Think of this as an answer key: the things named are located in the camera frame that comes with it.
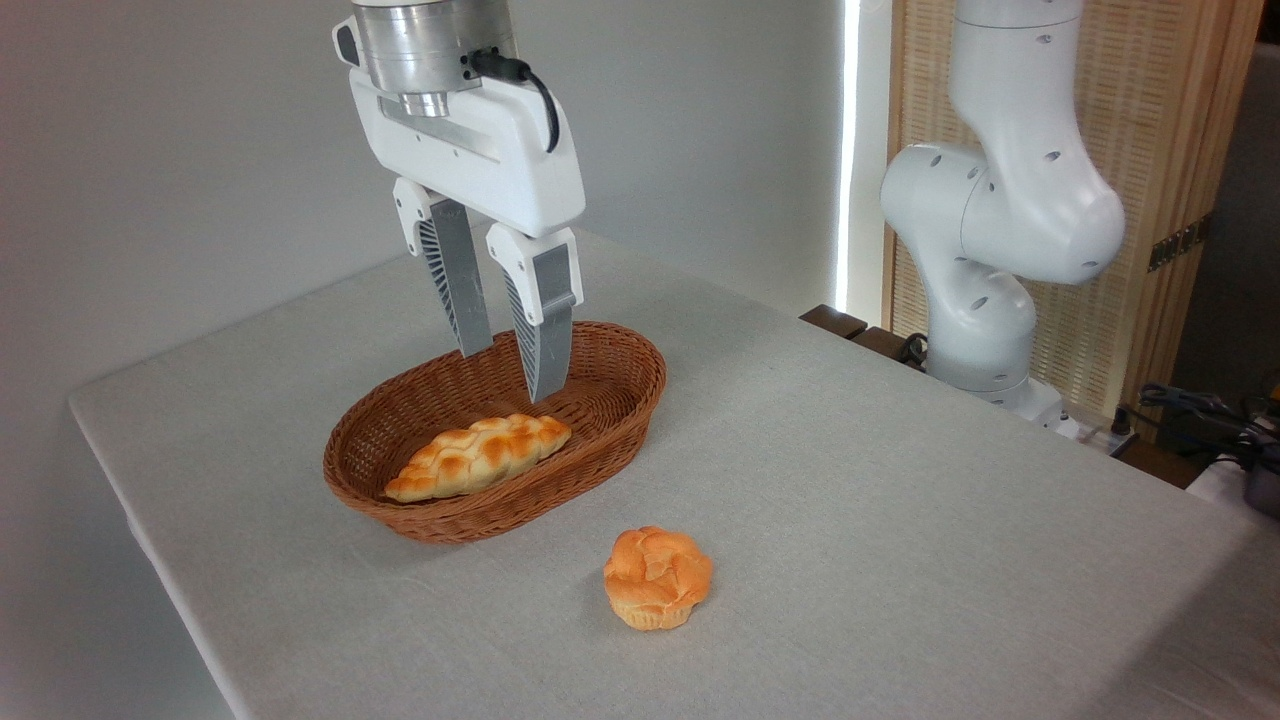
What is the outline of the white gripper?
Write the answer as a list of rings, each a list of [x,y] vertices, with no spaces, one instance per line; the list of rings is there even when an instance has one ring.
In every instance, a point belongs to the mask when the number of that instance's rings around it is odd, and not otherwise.
[[[393,197],[404,240],[428,264],[461,354],[493,342],[466,206],[507,224],[488,231],[486,246],[504,272],[530,400],[561,391],[572,307],[584,301],[576,238],[563,227],[582,215],[585,195],[549,94],[474,68],[477,53],[516,59],[511,19],[351,15],[332,37],[370,149],[402,176]]]

